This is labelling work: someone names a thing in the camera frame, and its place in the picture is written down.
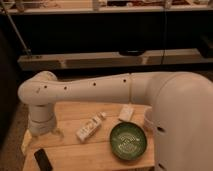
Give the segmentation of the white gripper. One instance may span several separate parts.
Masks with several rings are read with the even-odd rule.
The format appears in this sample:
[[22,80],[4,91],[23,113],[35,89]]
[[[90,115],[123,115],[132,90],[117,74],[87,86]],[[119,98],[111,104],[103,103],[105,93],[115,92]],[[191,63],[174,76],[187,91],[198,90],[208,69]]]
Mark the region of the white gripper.
[[47,104],[41,106],[29,106],[28,129],[23,137],[21,151],[26,153],[32,141],[32,135],[40,136],[51,132],[59,138],[64,138],[63,131],[55,128],[57,125],[56,116],[54,113],[54,105]]

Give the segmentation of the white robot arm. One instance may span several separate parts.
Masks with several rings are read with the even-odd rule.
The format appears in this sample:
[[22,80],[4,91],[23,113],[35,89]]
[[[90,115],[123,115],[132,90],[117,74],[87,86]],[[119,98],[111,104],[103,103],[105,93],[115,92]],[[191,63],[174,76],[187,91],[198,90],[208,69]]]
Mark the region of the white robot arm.
[[92,101],[151,107],[156,171],[213,171],[213,82],[191,72],[146,72],[60,82],[43,71],[18,88],[28,129],[56,126],[54,104]]

